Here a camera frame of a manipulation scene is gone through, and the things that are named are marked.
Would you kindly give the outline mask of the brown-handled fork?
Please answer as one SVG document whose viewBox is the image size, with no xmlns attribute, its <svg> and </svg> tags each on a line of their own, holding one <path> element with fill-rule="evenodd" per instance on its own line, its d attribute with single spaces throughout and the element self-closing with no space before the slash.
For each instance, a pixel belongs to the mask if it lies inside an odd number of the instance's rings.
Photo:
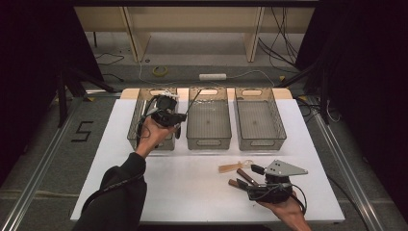
<svg viewBox="0 0 408 231">
<path fill-rule="evenodd" d="M 243 177 L 251 185 L 253 185 L 253 186 L 258 186 L 259 185 L 253 178 L 251 178 L 241 168 L 237 169 L 237 173 L 239 174 L 239 176 Z"/>
</svg>

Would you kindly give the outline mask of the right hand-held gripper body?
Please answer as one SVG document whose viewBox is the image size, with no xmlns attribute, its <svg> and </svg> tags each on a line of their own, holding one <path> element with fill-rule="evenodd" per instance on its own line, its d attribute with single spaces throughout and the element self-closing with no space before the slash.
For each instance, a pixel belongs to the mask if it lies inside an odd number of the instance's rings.
<svg viewBox="0 0 408 231">
<path fill-rule="evenodd" d="M 248 186 L 247 195 L 250 200 L 267 203 L 281 203 L 287 201 L 293 194 L 291 176 L 304 175 L 308 171 L 301 167 L 274 160 L 265 167 L 265 182 L 258 186 Z"/>
</svg>

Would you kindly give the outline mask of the person's right hand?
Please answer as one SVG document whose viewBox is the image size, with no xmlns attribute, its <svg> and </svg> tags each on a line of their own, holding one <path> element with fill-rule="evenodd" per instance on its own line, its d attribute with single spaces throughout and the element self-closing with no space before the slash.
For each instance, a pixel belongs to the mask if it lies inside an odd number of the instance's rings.
<svg viewBox="0 0 408 231">
<path fill-rule="evenodd" d="M 296 193 L 294 192 L 293 197 L 290 197 L 287 201 L 277 204 L 258 201 L 258 204 L 271 210 L 281 221 L 287 224 L 295 224 L 305 220 L 301 207 L 295 200 Z"/>
</svg>

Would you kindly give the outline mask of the black curtain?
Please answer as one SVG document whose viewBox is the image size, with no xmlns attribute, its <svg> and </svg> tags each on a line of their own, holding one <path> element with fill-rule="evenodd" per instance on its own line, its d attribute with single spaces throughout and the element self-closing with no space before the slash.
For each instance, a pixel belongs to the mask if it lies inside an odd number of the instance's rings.
<svg viewBox="0 0 408 231">
<path fill-rule="evenodd" d="M 319 0 L 296 65 L 328 95 L 408 222 L 408 0 Z"/>
<path fill-rule="evenodd" d="M 0 0 L 0 186 L 71 68 L 103 79 L 69 0 Z"/>
</svg>

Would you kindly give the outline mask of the wooden spoon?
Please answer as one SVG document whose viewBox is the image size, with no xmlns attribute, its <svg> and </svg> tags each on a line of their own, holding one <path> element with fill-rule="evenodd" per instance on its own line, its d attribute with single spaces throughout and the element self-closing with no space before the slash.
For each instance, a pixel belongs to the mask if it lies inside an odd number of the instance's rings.
<svg viewBox="0 0 408 231">
<path fill-rule="evenodd" d="M 237 170 L 239 168 L 249 168 L 253 164 L 254 162 L 252 160 L 245 160 L 243 162 L 237 162 L 236 164 L 223 165 L 223 166 L 218 167 L 218 172 L 225 173 L 225 172 Z"/>
</svg>

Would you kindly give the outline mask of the person's left hand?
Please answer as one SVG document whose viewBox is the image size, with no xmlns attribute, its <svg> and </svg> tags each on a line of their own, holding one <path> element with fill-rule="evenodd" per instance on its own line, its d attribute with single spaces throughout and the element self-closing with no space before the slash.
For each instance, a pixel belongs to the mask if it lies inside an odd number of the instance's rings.
<svg viewBox="0 0 408 231">
<path fill-rule="evenodd" d="M 142 125 L 140 142 L 135 152 L 146 158 L 159 143 L 175 131 L 175 127 L 163 127 L 154 119 L 148 117 Z"/>
</svg>

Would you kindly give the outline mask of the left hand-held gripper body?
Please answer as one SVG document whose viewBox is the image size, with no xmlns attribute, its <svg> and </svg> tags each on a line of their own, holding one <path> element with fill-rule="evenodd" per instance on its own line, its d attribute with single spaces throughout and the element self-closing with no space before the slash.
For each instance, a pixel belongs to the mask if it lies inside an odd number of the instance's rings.
<svg viewBox="0 0 408 231">
<path fill-rule="evenodd" d="M 177 95 L 168 90 L 154 95 L 150 100 L 151 103 L 155 103 L 153 109 L 149 111 L 151 118 L 164 127 L 179 124 L 180 116 L 175 113 L 176 98 Z"/>
</svg>

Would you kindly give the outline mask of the white power strip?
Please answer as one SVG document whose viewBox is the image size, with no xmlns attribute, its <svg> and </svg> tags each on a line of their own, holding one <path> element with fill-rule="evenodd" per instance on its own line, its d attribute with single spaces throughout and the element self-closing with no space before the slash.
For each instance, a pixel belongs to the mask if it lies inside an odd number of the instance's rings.
<svg viewBox="0 0 408 231">
<path fill-rule="evenodd" d="M 227 79 L 225 73 L 216 73 L 216 74 L 199 74 L 200 81 L 224 81 Z"/>
</svg>

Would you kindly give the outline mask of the grey translucent plastic bin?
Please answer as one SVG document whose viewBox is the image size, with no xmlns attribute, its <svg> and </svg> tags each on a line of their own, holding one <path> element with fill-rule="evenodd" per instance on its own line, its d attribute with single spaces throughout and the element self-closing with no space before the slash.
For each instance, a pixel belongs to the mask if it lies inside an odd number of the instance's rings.
<svg viewBox="0 0 408 231">
<path fill-rule="evenodd" d="M 226 150 L 232 138 L 227 88 L 189 88 L 192 105 L 187 120 L 189 150 Z"/>
<path fill-rule="evenodd" d="M 272 88 L 235 88 L 239 149 L 280 150 L 287 134 Z"/>
<path fill-rule="evenodd" d="M 176 88 L 169 89 L 140 89 L 136 101 L 136 106 L 132 115 L 131 124 L 129 127 L 127 139 L 136 147 L 140 142 L 140 134 L 144 120 L 150 116 L 149 111 L 153 109 L 155 103 L 151 103 L 150 100 L 154 95 L 158 95 L 165 90 L 170 91 L 173 94 L 177 94 Z"/>
</svg>

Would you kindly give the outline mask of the black stand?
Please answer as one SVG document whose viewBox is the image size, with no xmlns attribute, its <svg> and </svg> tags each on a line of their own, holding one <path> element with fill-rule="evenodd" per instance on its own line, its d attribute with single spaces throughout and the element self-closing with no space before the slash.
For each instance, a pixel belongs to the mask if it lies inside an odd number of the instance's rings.
<svg viewBox="0 0 408 231">
<path fill-rule="evenodd" d="M 305 88 L 308 89 L 311 82 L 319 82 L 319 114 L 323 121 L 329 123 L 329 113 L 328 113 L 328 72 L 327 68 L 320 62 L 314 62 L 309 67 L 304 70 L 296 73 L 291 79 L 284 81 L 278 85 L 278 88 L 286 88 L 301 79 L 308 77 L 308 83 L 305 85 Z"/>
<path fill-rule="evenodd" d="M 91 84 L 99 87 L 100 89 L 109 92 L 116 93 L 116 90 L 107 85 L 103 80 L 99 80 L 87 74 L 75 67 L 65 68 L 57 76 L 58 79 L 58 99 L 59 99 L 59 124 L 58 127 L 61 128 L 68 117 L 68 108 L 66 104 L 66 91 L 69 90 L 74 97 L 84 98 L 86 95 L 86 90 L 82 85 L 83 82 L 90 82 Z"/>
</svg>

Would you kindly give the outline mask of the beige wooden desk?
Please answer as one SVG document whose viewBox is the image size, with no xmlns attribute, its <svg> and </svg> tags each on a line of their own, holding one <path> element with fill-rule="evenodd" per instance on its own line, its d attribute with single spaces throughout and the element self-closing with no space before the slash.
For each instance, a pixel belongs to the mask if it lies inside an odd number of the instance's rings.
<svg viewBox="0 0 408 231">
<path fill-rule="evenodd" d="M 290 34 L 307 31 L 313 8 L 290 7 L 77 7 L 86 32 L 125 32 L 140 61 L 153 32 L 242 33 L 246 59 L 255 60 L 258 38 L 286 21 Z"/>
</svg>

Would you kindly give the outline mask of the person's dark clothing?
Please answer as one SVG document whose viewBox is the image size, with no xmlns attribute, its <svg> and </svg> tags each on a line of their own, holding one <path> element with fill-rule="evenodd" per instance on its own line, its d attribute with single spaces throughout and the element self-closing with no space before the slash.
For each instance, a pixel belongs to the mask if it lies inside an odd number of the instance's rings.
<svg viewBox="0 0 408 231">
<path fill-rule="evenodd" d="M 272 231 L 263 225 L 141 225 L 138 231 Z"/>
</svg>

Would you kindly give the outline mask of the aluminium floor rail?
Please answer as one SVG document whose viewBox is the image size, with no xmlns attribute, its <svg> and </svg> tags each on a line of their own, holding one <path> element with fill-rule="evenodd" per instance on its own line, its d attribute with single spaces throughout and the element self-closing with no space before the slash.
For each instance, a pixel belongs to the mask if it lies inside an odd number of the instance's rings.
<svg viewBox="0 0 408 231">
<path fill-rule="evenodd" d="M 105 90 L 86 90 L 85 97 L 116 97 L 120 98 L 122 92 L 108 92 Z"/>
<path fill-rule="evenodd" d="M 384 225 L 376 214 L 368 196 L 364 192 L 361 184 L 358 182 L 350 163 L 346 159 L 343 150 L 340 147 L 332 129 L 324 122 L 320 114 L 316 114 L 314 119 L 322 132 L 334 159 L 340 169 L 342 177 L 354 199 L 357 211 L 361 214 L 363 221 L 369 231 L 385 231 Z"/>
<path fill-rule="evenodd" d="M 82 102 L 83 99 L 79 97 L 72 99 L 65 121 L 56 129 L 53 137 L 49 140 L 35 170 L 30 174 L 30 179 L 16 197 L 5 222 L 0 226 L 1 231 L 16 231 L 18 229 Z"/>
</svg>

